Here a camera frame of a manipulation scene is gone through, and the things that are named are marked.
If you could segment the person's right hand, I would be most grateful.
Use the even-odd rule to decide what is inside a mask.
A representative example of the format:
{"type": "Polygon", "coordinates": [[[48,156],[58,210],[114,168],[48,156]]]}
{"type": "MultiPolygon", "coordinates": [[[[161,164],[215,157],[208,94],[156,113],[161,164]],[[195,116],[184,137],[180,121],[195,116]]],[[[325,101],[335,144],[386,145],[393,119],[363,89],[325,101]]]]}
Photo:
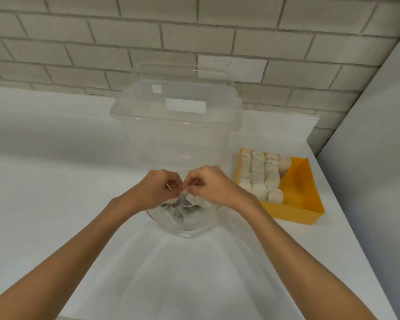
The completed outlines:
{"type": "Polygon", "coordinates": [[[207,197],[202,199],[236,211],[253,199],[251,193],[232,181],[218,166],[203,166],[195,170],[207,171],[207,197]]]}

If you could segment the person's left hand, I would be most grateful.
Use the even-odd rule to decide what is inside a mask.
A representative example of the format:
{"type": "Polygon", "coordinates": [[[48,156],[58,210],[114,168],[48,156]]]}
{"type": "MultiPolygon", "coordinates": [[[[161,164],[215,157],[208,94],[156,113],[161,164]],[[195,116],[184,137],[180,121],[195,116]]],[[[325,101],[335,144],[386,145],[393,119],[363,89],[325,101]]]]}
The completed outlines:
{"type": "Polygon", "coordinates": [[[140,212],[153,209],[170,200],[160,197],[161,177],[180,176],[176,172],[167,171],[165,169],[150,170],[137,185],[129,190],[129,197],[136,211],[140,212]]]}

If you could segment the white tea bag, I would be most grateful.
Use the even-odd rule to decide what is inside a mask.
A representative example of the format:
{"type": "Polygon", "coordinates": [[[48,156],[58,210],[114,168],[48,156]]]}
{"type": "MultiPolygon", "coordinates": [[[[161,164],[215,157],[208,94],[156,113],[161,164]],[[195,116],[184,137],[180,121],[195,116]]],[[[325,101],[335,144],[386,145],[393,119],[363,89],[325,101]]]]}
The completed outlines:
{"type": "Polygon", "coordinates": [[[202,206],[198,203],[198,200],[185,191],[183,191],[179,197],[166,201],[164,205],[174,209],[187,210],[189,213],[202,208],[202,206]]]}

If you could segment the person's left forearm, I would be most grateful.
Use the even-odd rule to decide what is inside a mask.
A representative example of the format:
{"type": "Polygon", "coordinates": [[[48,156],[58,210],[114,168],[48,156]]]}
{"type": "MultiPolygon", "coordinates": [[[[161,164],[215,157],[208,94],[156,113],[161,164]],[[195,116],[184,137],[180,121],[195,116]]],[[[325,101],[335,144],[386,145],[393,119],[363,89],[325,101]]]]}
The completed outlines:
{"type": "Polygon", "coordinates": [[[115,232],[167,199],[131,189],[113,198],[78,234],[0,295],[0,320],[56,320],[115,232]]]}

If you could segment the person's right forearm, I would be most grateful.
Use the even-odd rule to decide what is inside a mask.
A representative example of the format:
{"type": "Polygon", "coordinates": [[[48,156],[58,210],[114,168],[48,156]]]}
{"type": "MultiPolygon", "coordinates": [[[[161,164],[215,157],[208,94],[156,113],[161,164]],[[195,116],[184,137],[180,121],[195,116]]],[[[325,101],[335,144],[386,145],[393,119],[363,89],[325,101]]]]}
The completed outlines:
{"type": "Polygon", "coordinates": [[[377,320],[341,280],[299,245],[248,192],[216,200],[250,225],[305,320],[377,320]]]}

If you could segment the pile of torn tea bags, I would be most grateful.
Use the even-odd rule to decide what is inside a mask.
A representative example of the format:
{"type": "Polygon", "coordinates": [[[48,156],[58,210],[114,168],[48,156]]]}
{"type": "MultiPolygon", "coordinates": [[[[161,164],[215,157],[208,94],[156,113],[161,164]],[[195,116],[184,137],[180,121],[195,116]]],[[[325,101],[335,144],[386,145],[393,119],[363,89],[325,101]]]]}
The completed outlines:
{"type": "Polygon", "coordinates": [[[192,204],[187,200],[177,200],[173,203],[165,202],[160,205],[160,208],[167,211],[172,217],[180,220],[189,220],[195,215],[206,212],[206,208],[198,204],[192,204]]]}

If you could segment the round glass bowl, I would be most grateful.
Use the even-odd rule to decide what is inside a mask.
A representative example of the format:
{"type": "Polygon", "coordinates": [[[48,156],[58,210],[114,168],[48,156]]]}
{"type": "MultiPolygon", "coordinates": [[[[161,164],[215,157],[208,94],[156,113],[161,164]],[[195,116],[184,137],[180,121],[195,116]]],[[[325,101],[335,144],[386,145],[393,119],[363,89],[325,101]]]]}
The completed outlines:
{"type": "Polygon", "coordinates": [[[218,222],[218,213],[221,205],[213,204],[200,197],[195,197],[198,203],[206,208],[206,212],[195,215],[189,220],[180,220],[172,217],[160,206],[147,210],[147,214],[164,231],[183,238],[192,238],[210,230],[218,222]]]}

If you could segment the clear plastic storage container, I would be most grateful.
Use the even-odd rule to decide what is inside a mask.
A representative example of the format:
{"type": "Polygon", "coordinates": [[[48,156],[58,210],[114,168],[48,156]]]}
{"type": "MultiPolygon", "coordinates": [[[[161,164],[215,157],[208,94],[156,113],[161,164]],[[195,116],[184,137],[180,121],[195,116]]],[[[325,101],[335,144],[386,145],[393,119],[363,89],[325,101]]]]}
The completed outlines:
{"type": "Polygon", "coordinates": [[[142,79],[115,98],[110,116],[121,123],[133,161],[182,170],[223,162],[242,109],[233,86],[142,79]]]}

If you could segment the yellow plastic tray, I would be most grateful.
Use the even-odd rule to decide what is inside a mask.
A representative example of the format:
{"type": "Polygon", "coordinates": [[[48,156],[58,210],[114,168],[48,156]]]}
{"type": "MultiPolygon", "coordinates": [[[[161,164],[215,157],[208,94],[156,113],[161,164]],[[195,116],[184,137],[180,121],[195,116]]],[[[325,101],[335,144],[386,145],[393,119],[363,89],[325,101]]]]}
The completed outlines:
{"type": "Polygon", "coordinates": [[[307,158],[290,156],[292,166],[282,178],[284,201],[274,204],[259,201],[271,217],[313,225],[325,213],[307,158]]]}

